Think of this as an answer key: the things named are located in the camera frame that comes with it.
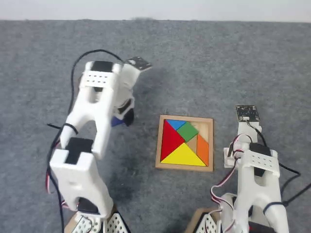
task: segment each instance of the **orange piece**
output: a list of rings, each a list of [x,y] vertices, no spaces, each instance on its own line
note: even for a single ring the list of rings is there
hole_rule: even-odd
[[[208,143],[199,134],[196,155],[208,166]]]

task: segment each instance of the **blue object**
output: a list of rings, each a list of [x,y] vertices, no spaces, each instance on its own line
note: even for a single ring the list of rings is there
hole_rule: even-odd
[[[167,122],[175,129],[178,130],[181,126],[183,126],[186,121],[184,120],[167,120]]]
[[[114,127],[116,125],[120,125],[123,123],[123,120],[116,118],[115,116],[111,120],[111,126]]]

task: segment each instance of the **white wall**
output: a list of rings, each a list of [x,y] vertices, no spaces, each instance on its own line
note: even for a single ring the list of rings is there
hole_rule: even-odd
[[[311,0],[0,0],[0,19],[311,22]]]

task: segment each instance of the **blue triangle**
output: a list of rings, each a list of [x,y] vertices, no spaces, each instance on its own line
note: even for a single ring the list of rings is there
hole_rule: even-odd
[[[175,129],[178,130],[181,126],[183,126],[186,121],[184,120],[167,120],[167,122]]]

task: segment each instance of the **green square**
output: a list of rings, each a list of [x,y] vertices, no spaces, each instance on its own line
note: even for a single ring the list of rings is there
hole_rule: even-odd
[[[186,142],[188,142],[190,139],[198,134],[197,129],[194,128],[189,122],[180,127],[177,132],[180,134],[180,136],[183,137]]]

